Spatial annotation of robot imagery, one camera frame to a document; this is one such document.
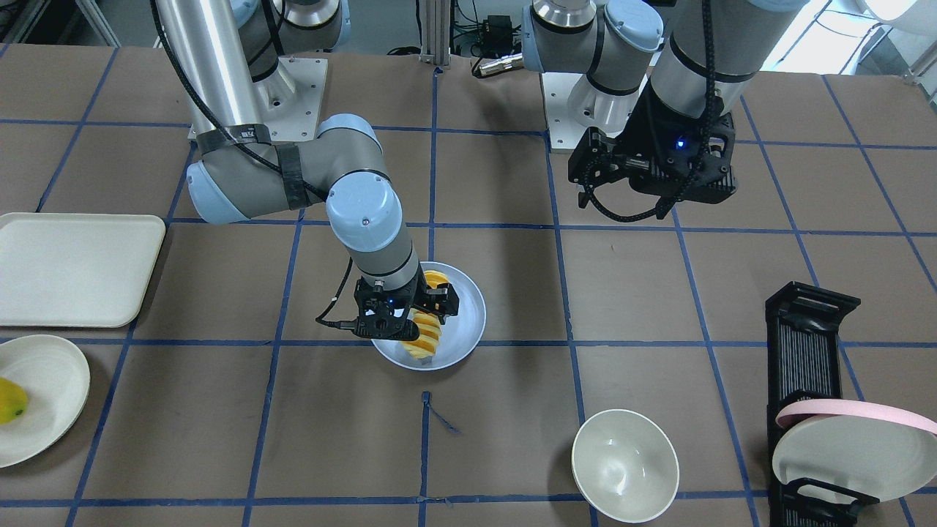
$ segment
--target white plate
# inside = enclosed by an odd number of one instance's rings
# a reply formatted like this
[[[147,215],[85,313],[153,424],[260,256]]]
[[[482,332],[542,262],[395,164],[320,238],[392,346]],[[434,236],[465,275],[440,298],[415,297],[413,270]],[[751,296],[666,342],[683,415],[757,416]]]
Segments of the white plate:
[[[26,412],[0,425],[0,468],[32,458],[75,424],[88,399],[91,373],[78,346],[52,335],[0,344],[0,377],[22,386]]]
[[[129,324],[165,233],[155,216],[3,215],[0,325]]]
[[[811,477],[895,500],[937,475],[937,436],[898,423],[854,415],[816,415],[788,430],[771,461],[781,483]],[[833,504],[853,498],[803,487],[800,493]]]
[[[459,314],[446,319],[436,354],[424,364],[413,358],[399,340],[371,340],[380,354],[407,369],[430,371],[443,369],[469,356],[484,332],[485,309],[482,292],[465,273],[451,265],[423,262],[424,271],[445,273],[459,295]]]

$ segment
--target lemon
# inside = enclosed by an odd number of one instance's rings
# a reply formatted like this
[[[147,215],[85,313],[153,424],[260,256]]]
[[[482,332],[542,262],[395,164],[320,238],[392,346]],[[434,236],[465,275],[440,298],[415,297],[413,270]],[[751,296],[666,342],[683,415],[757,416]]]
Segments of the lemon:
[[[29,398],[19,384],[0,377],[0,425],[22,415],[28,403]]]

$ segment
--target black tape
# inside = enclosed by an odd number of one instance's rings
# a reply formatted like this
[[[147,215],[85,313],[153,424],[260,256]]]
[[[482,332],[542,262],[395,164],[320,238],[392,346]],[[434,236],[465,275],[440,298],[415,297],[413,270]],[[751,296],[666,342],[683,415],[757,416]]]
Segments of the black tape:
[[[599,84],[595,79],[592,78],[592,73],[586,74],[586,80],[588,81],[589,84],[592,84],[593,88],[599,90],[600,92],[607,94],[607,95],[614,95],[617,97],[631,95],[632,93],[638,91],[638,88],[641,87],[640,85],[637,85],[634,88],[628,88],[627,90],[616,90],[616,89],[609,88],[607,86],[603,86]]]
[[[677,60],[680,61],[680,64],[685,66],[688,70],[692,71],[693,73],[699,75],[700,77],[703,77],[704,79],[706,78],[706,76],[708,75],[706,73],[706,67],[696,64],[693,61],[693,59],[690,58],[689,55],[684,53],[683,50],[681,50],[680,47],[677,46],[677,39],[674,38],[673,35],[670,36],[670,50],[674,53],[674,57],[676,57]],[[717,83],[727,83],[727,84],[744,83],[748,79],[754,77],[755,73],[757,73],[757,71],[753,71],[752,73],[748,73],[746,75],[730,75],[728,73],[719,73],[717,71],[716,76],[714,78]]]
[[[195,142],[199,145],[199,150],[203,156],[225,146],[238,143],[271,144],[273,142],[270,139],[270,129],[264,125],[234,125],[233,127],[225,127],[225,130],[234,138],[233,141],[217,128],[196,136]]]
[[[602,60],[602,48],[605,45],[605,6],[599,6],[599,11],[595,14],[596,27],[595,52],[592,54],[592,64],[588,65],[586,75],[589,77],[599,68],[599,62]]]
[[[299,147],[293,143],[278,144],[276,154],[280,158],[280,170],[283,171],[283,189],[287,193],[290,210],[308,207],[312,204],[305,191],[303,165],[299,158]]]

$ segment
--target white bowl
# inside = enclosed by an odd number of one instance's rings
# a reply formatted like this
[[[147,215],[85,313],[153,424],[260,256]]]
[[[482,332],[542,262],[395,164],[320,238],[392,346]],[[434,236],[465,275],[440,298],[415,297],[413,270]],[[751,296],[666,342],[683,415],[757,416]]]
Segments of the white bowl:
[[[442,337],[436,354],[428,360],[413,358],[399,340],[371,340],[380,354],[397,366],[406,369],[430,371],[443,369],[469,356],[482,339],[485,308],[482,292],[468,275],[451,265],[439,262],[423,262],[424,271],[445,273],[459,295],[459,314],[446,318],[442,326]]]
[[[680,465],[667,434],[653,421],[631,410],[605,410],[576,433],[573,477],[599,512],[641,523],[674,502]]]

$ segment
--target white tray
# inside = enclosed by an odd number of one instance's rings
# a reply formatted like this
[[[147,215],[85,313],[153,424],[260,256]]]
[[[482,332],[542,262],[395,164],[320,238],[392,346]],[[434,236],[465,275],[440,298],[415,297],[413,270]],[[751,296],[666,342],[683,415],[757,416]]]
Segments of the white tray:
[[[0,216],[0,325],[129,324],[165,233],[155,216]]]
[[[0,425],[0,468],[32,458],[65,435],[91,385],[82,351],[52,335],[0,344],[0,377],[22,386],[29,398],[23,415]]]

